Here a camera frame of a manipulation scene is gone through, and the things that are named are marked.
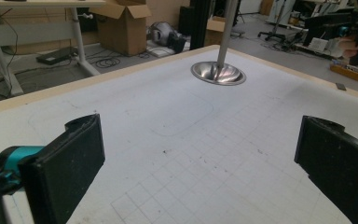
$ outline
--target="desk frame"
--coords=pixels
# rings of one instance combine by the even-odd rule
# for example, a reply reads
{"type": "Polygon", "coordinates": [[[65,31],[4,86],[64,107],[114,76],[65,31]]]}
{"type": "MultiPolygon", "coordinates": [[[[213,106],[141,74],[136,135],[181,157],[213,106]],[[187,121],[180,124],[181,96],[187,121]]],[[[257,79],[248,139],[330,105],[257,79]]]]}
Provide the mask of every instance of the desk frame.
{"type": "Polygon", "coordinates": [[[69,7],[72,12],[72,20],[65,22],[53,23],[37,23],[37,24],[18,24],[18,25],[0,25],[0,73],[3,75],[5,82],[10,89],[12,96],[24,94],[19,81],[9,69],[9,63],[5,60],[2,46],[13,44],[32,44],[47,41],[64,40],[74,38],[77,42],[78,57],[76,57],[78,64],[87,71],[91,76],[100,75],[100,73],[86,61],[86,56],[83,47],[83,39],[81,36],[79,19],[77,16],[77,7],[97,7],[101,6],[104,1],[61,1],[61,2],[4,2],[0,1],[2,8],[20,8],[20,7],[69,7]],[[18,42],[13,43],[16,39],[16,31],[18,35],[26,34],[26,36],[19,36],[18,42]]]}

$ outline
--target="black post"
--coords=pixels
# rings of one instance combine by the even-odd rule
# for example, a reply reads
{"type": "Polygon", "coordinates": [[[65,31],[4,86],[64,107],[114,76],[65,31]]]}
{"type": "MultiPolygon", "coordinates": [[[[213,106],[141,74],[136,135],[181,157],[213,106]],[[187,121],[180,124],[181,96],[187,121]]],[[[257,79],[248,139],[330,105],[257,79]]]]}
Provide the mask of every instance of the black post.
{"type": "Polygon", "coordinates": [[[204,47],[206,24],[208,22],[211,0],[197,0],[194,3],[194,27],[191,34],[190,50],[204,47]]]}

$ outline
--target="workbench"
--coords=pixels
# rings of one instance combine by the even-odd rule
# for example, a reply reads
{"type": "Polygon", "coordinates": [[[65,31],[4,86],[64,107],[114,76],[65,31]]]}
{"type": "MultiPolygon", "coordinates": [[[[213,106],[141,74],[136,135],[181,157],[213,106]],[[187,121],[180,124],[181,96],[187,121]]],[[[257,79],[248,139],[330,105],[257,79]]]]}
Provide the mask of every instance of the workbench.
{"type": "MultiPolygon", "coordinates": [[[[106,161],[68,223],[350,223],[294,162],[304,115],[358,138],[358,92],[229,50],[238,86],[194,77],[197,49],[0,102],[0,152],[99,113],[106,161]]],[[[25,193],[6,196],[32,223],[25,193]]]]}
{"type": "Polygon", "coordinates": [[[0,0],[0,8],[40,8],[40,7],[69,7],[72,20],[49,23],[0,24],[0,73],[12,96],[23,94],[21,85],[10,71],[10,62],[5,59],[2,46],[17,46],[21,44],[42,43],[55,40],[75,38],[77,43],[77,61],[91,76],[99,72],[87,61],[84,54],[83,40],[80,31],[77,7],[100,7],[104,0],[27,0],[24,2],[0,0]]]}

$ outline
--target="open cardboard box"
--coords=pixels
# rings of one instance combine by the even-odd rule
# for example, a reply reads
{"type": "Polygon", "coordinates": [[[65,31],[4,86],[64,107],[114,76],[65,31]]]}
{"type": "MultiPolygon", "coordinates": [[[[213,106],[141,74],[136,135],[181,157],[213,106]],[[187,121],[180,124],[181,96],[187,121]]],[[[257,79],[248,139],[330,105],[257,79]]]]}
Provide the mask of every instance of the open cardboard box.
{"type": "Polygon", "coordinates": [[[106,0],[103,7],[92,7],[97,14],[101,46],[132,56],[146,50],[146,17],[151,12],[145,0],[106,0]]]}
{"type": "Polygon", "coordinates": [[[206,25],[204,46],[220,45],[225,31],[226,19],[212,17],[206,25]]]}

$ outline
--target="white desk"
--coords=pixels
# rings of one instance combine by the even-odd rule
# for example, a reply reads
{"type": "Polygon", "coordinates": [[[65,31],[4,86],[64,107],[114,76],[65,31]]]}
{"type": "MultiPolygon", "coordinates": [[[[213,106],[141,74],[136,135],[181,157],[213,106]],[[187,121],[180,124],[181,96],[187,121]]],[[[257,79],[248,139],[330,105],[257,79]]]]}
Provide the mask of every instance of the white desk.
{"type": "MultiPolygon", "coordinates": [[[[208,47],[0,102],[0,151],[45,145],[101,114],[106,162],[69,223],[350,223],[294,162],[303,115],[358,138],[358,92],[230,51],[247,75],[216,86],[190,72],[208,47]]],[[[32,223],[24,194],[13,223],[32,223]]]]}
{"type": "Polygon", "coordinates": [[[26,2],[0,0],[0,8],[69,7],[71,8],[73,18],[72,21],[66,22],[0,25],[0,72],[5,78],[11,95],[21,95],[23,91],[16,77],[9,70],[8,62],[4,58],[1,46],[15,46],[75,38],[79,65],[92,76],[99,75],[99,72],[86,61],[76,8],[98,7],[103,4],[104,0],[27,0],[26,2]]]}

